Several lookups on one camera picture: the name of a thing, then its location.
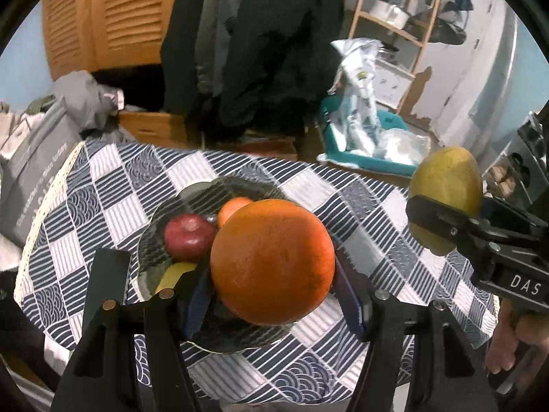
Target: checkered pattern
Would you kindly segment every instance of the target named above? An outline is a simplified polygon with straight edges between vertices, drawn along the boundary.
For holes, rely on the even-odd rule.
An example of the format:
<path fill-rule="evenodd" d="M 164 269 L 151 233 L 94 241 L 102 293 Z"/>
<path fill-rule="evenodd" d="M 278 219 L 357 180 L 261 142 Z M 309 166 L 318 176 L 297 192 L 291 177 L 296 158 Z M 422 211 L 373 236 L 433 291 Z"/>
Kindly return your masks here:
<path fill-rule="evenodd" d="M 377 288 L 415 304 L 443 299 L 474 346 L 492 334 L 492 296 L 471 285 L 471 266 L 464 257 L 455 252 L 434 256 L 412 238 L 405 190 L 301 162 L 99 141 L 86 143 L 41 225 L 21 283 L 25 314 L 55 341 L 75 348 L 95 250 L 132 253 L 126 302 L 137 302 L 137 243 L 155 208 L 190 184 L 228 174 L 272 182 L 314 212 Z M 413 340 L 407 338 L 399 383 L 409 378 L 412 349 Z M 265 348 L 215 355 L 182 345 L 199 394 L 241 403 L 347 399 L 366 351 L 330 296 L 290 335 Z M 142 336 L 136 338 L 136 358 L 139 380 L 149 385 Z"/>

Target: screw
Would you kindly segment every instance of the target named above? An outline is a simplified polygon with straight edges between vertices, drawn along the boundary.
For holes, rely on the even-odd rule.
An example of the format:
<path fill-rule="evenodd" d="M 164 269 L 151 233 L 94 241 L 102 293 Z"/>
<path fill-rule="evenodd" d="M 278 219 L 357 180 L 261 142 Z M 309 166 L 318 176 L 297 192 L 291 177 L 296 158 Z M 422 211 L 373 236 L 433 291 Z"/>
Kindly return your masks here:
<path fill-rule="evenodd" d="M 105 302 L 103 302 L 103 309 L 105 311 L 112 310 L 114 307 L 116 307 L 116 300 L 114 299 L 107 299 Z"/>
<path fill-rule="evenodd" d="M 489 247 L 492 251 L 495 251 L 496 253 L 498 253 L 499 251 L 501 251 L 500 246 L 499 246 L 497 243 L 494 243 L 494 242 L 488 243 L 488 247 Z"/>
<path fill-rule="evenodd" d="M 158 297 L 160 297 L 160 299 L 171 299 L 172 297 L 174 297 L 174 290 L 171 289 L 171 288 L 164 288 L 162 291 L 160 291 L 160 293 L 158 293 Z"/>
<path fill-rule="evenodd" d="M 441 300 L 435 300 L 433 301 L 433 307 L 435 307 L 439 311 L 443 311 L 444 308 L 446 308 L 446 304 Z"/>
<path fill-rule="evenodd" d="M 379 300 L 387 300 L 391 295 L 386 289 L 379 289 L 375 292 L 375 297 Z"/>

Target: blue and white tablecloth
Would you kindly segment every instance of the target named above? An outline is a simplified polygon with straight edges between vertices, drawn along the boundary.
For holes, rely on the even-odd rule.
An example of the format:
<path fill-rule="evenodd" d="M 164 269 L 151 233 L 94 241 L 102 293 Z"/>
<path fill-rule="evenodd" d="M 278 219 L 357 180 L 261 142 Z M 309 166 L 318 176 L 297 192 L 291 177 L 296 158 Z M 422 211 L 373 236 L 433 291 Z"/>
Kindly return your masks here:
<path fill-rule="evenodd" d="M 272 182 L 322 220 L 377 288 L 415 304 L 443 299 L 475 346 L 492 334 L 492 296 L 471 285 L 472 268 L 464 257 L 456 252 L 434 256 L 411 237 L 404 189 L 303 162 L 100 141 L 81 148 L 50 197 L 54 202 L 36 241 L 27 243 L 31 252 L 15 294 L 26 316 L 59 344 L 75 348 L 95 250 L 132 253 L 126 302 L 139 301 L 137 242 L 155 208 L 188 185 L 219 175 Z M 410 376 L 412 348 L 407 338 L 400 384 Z M 366 349 L 349 333 L 332 297 L 281 342 L 265 348 L 218 355 L 182 345 L 199 395 L 233 403 L 347 399 Z M 136 354 L 139 381 L 150 384 L 143 338 L 136 339 Z"/>

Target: orange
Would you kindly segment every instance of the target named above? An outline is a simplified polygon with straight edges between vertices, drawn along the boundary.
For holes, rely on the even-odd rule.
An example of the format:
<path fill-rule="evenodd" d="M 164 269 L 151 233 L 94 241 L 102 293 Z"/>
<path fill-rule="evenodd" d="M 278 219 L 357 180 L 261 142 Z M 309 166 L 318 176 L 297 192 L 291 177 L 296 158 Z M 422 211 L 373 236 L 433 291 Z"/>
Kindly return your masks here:
<path fill-rule="evenodd" d="M 253 201 L 245 196 L 237 196 L 227 201 L 221 207 L 218 214 L 218 226 L 223 226 L 231 215 L 233 215 L 238 209 L 246 206 L 246 204 L 253 203 Z"/>
<path fill-rule="evenodd" d="M 249 323 L 297 321 L 317 308 L 334 276 L 334 248 L 322 222 L 285 200 L 240 208 L 213 241 L 216 293 Z"/>

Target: pot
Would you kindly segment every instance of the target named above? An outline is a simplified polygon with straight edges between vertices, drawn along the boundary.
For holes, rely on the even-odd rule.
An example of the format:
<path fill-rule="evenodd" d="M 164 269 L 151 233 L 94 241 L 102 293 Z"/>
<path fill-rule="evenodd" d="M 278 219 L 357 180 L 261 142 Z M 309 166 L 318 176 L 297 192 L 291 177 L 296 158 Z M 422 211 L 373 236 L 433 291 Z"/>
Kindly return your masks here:
<path fill-rule="evenodd" d="M 370 9 L 370 14 L 400 30 L 410 18 L 410 14 L 387 0 L 375 0 L 373 7 Z"/>

